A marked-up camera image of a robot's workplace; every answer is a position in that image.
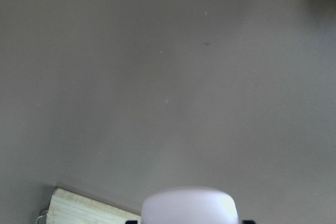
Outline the wooden cutting board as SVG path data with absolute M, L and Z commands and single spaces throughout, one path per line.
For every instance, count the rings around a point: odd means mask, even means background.
M 39 213 L 35 221 L 35 223 L 59 224 L 140 222 L 141 217 L 137 214 L 59 187 L 54 190 L 48 207 Z

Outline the pink plastic cup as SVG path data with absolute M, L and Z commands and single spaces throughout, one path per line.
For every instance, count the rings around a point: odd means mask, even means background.
M 141 223 L 239 223 L 233 198 L 206 187 L 171 188 L 148 197 Z

